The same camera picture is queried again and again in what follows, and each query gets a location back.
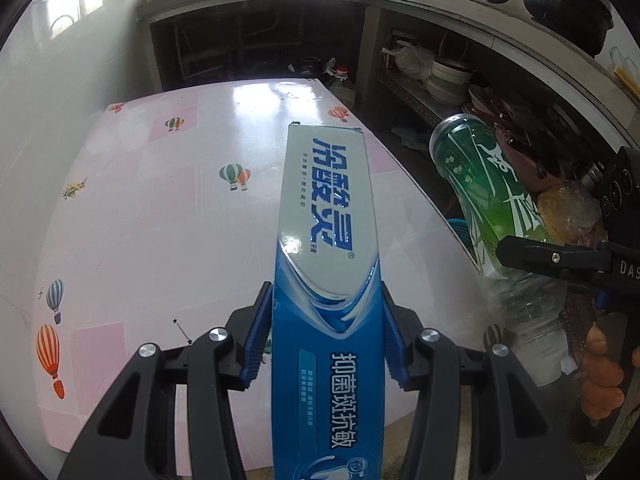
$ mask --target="human finger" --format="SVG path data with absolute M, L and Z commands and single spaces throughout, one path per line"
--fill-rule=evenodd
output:
M 604 355 L 586 352 L 581 364 L 591 380 L 600 386 L 618 386 L 625 377 L 620 365 L 610 361 Z
M 625 402 L 625 394 L 620 388 L 606 388 L 588 378 L 582 383 L 582 392 L 593 404 L 605 410 L 615 410 Z
M 593 420 L 600 420 L 601 418 L 607 418 L 611 414 L 611 410 L 605 410 L 600 406 L 596 406 L 589 399 L 583 397 L 582 402 L 580 403 L 582 408 L 582 412 L 592 418 Z
M 595 355 L 604 355 L 607 352 L 607 337 L 595 323 L 587 332 L 586 346 L 587 351 Z
M 636 368 L 640 368 L 640 346 L 631 354 L 631 363 Z

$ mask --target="metal screw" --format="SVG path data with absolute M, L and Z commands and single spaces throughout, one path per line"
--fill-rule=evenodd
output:
M 145 343 L 140 347 L 138 353 L 142 355 L 142 357 L 151 357 L 156 353 L 156 345 L 153 343 Z
M 229 332 L 226 331 L 226 328 L 221 326 L 212 328 L 209 331 L 209 339 L 212 341 L 224 341 L 227 337 L 229 337 Z
M 425 328 L 420 333 L 420 337 L 427 343 L 435 343 L 438 339 L 440 339 L 440 333 L 433 328 Z
M 509 349 L 505 345 L 497 344 L 491 347 L 491 352 L 498 357 L 505 357 L 505 355 L 509 354 Z

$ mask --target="stacked bowl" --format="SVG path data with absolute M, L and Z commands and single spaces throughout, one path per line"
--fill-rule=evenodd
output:
M 469 101 L 469 80 L 472 70 L 459 61 L 437 57 L 433 60 L 427 90 L 437 102 L 460 106 Z

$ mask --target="toothpaste brand logo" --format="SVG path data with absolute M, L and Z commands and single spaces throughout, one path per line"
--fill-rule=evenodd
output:
M 316 224 L 311 228 L 312 253 L 318 251 L 318 235 L 324 243 L 332 247 L 348 251 L 353 249 L 351 215 L 342 212 L 351 202 L 349 177 L 346 173 L 346 151 L 346 146 L 314 139 L 314 158 L 311 167 L 311 215 Z
M 358 356 L 349 352 L 331 354 L 331 359 L 331 449 L 353 447 L 358 441 Z

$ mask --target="blue basket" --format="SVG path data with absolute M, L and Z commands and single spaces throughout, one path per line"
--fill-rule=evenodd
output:
M 473 259 L 476 259 L 474 244 L 471 241 L 471 236 L 469 235 L 469 227 L 466 224 L 466 220 L 462 220 L 460 218 L 450 218 L 449 220 L 447 220 L 447 223 L 451 226 L 453 232 L 455 232 L 456 236 L 460 239 L 466 250 L 469 251 L 469 254 L 471 254 Z

